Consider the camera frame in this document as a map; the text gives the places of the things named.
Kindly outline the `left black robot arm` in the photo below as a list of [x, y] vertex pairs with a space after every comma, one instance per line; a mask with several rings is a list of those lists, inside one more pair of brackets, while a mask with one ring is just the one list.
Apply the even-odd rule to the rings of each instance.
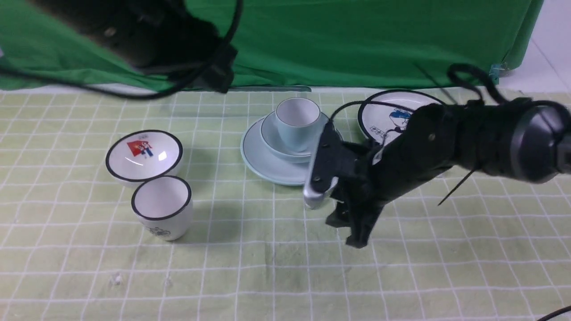
[[244, 4], [235, 2], [226, 35], [193, 16], [183, 0], [32, 0], [33, 6], [121, 58], [143, 75], [185, 89], [226, 93], [234, 80], [231, 45]]

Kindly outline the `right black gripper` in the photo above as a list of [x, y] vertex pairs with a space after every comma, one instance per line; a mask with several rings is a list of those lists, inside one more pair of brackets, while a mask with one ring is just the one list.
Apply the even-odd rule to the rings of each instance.
[[365, 146], [345, 142], [334, 126], [337, 108], [323, 127], [310, 161], [308, 177], [323, 177], [336, 201], [326, 218], [334, 228], [348, 227], [347, 246], [368, 245], [380, 213], [388, 203], [459, 165], [458, 130], [464, 107], [428, 104], [412, 113], [406, 130], [389, 144]]

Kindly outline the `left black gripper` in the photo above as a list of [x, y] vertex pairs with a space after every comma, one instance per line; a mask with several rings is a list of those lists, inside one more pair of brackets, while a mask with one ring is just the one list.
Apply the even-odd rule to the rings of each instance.
[[234, 81], [234, 63], [237, 57], [237, 49], [230, 45], [196, 81], [187, 86], [188, 90], [206, 90], [216, 93], [228, 93]]

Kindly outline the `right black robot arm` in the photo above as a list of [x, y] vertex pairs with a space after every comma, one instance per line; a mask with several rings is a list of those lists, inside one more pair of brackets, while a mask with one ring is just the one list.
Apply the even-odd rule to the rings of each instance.
[[317, 209], [334, 199], [326, 224], [348, 227], [346, 244], [363, 248], [388, 203], [453, 166], [533, 184], [570, 173], [570, 112], [526, 97], [497, 106], [428, 104], [399, 136], [377, 145], [344, 141], [330, 118], [310, 161], [304, 202]]

